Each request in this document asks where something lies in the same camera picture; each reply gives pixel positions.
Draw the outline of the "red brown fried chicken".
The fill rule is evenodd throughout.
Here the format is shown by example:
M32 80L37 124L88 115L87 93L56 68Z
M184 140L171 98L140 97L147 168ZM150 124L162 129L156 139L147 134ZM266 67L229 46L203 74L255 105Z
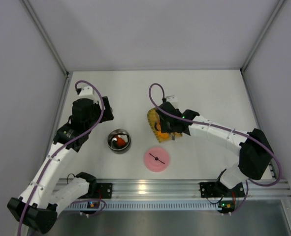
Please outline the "red brown fried chicken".
M117 136L116 137L116 144L117 144L117 146L122 148L126 145L126 141L123 138Z

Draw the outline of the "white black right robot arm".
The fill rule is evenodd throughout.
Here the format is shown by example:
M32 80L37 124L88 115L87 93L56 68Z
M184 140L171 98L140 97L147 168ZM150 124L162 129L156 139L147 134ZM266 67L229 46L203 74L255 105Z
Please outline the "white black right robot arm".
M156 112L163 133L204 138L238 156L238 162L223 170L214 182L215 191L221 195L246 180L260 180L272 159L272 148L259 129L251 132L230 129L192 110L181 113L167 101L157 107Z

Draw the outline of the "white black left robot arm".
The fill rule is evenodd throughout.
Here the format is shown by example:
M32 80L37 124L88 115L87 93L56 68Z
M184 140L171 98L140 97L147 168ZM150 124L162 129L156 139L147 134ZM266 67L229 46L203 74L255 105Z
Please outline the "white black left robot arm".
M59 191L53 190L66 166L88 140L89 128L96 123L113 120L108 98L104 96L102 100L102 105L89 98L73 102L72 115L58 129L49 154L33 181L18 198L12 197L7 204L18 222L46 234L60 213L77 199L96 200L101 197L96 177L85 172L77 174Z

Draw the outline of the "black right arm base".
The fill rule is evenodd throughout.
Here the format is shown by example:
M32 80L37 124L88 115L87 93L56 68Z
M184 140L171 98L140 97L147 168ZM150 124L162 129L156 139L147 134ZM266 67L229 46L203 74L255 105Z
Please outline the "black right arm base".
M200 192L202 198L231 198L233 194L237 198L245 196L245 190L242 183L229 189L219 181L200 182Z

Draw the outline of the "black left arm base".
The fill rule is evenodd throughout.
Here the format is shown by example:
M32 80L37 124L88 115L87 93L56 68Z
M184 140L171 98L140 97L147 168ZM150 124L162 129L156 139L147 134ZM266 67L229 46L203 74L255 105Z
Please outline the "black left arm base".
M88 192L80 199L111 199L112 189L113 184L109 182L90 184Z

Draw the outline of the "stainless steel tongs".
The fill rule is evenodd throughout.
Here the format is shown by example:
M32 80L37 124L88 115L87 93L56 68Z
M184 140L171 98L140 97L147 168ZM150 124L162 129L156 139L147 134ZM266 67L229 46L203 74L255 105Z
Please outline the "stainless steel tongs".
M171 138L171 140L175 141L176 140L176 133L175 132L171 133L170 138Z

